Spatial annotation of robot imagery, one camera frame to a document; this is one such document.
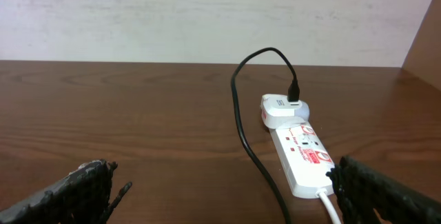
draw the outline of white cable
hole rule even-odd
[[[331,201],[329,200],[328,196],[326,195],[325,191],[318,192],[317,195],[322,199],[323,205],[325,205],[326,210],[329,213],[329,217],[331,217],[331,221],[333,224],[341,224],[340,218],[338,218],[338,214],[336,212],[336,209],[334,209]]]

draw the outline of white power strip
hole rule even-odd
[[[318,198],[321,192],[333,194],[326,172],[334,168],[334,162],[308,122],[308,105],[290,103],[283,95],[266,94],[260,106],[292,194],[300,198]]]

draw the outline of white wall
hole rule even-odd
[[[401,66],[430,1],[0,0],[0,59]]]

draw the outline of wooden table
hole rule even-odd
[[[104,158],[119,163],[115,188],[134,183],[109,223],[283,223],[236,132],[235,68],[0,61],[0,208]],[[296,71],[335,161],[349,154],[441,201],[441,92],[397,68]],[[285,94],[290,81],[285,66],[247,65],[237,79],[243,125],[293,223],[326,223],[319,200],[291,195],[260,119],[262,94]]]

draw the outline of cable cord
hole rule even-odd
[[[239,133],[240,141],[242,141],[243,148],[245,149],[245,151],[247,152],[247,154],[251,158],[251,160],[254,162],[254,164],[257,166],[257,168],[260,170],[263,177],[267,180],[269,186],[271,187],[274,195],[277,198],[278,204],[279,204],[280,208],[282,209],[283,217],[285,218],[285,223],[291,224],[291,217],[289,216],[289,211],[288,211],[288,208],[283,200],[282,194],[279,192],[276,183],[274,182],[273,178],[271,177],[271,175],[269,174],[267,169],[265,169],[265,166],[263,166],[263,164],[260,162],[260,160],[254,154],[253,150],[250,148],[248,141],[247,141],[247,138],[245,138],[245,133],[243,131],[242,121],[240,119],[239,99],[238,99],[238,95],[237,95],[237,91],[236,91],[236,76],[240,72],[240,69],[242,69],[242,67],[250,59],[254,58],[255,56],[257,56],[263,52],[267,52],[267,51],[273,51],[273,52],[277,53],[280,57],[282,57],[283,61],[288,65],[288,68],[291,70],[291,73],[293,74],[293,77],[294,77],[293,82],[295,81],[295,84],[296,84],[295,86],[297,86],[296,72],[294,72],[294,69],[292,68],[291,63],[288,61],[288,59],[285,57],[285,55],[283,55],[283,53],[281,51],[279,51],[275,48],[263,48],[262,50],[259,50],[255,53],[249,55],[242,62],[240,62],[239,66],[234,71],[233,76],[232,76],[232,80],[231,80],[233,105],[234,105],[234,118],[236,119],[237,132]]]
[[[326,193],[321,191],[320,193],[318,193],[318,196],[320,197],[320,199],[322,199],[323,205],[325,205],[326,210],[329,213],[329,217],[331,217],[332,223],[333,224],[341,224],[340,218],[338,218],[338,214],[336,212],[336,209],[334,209],[334,206],[332,205],[332,203],[329,200]]]

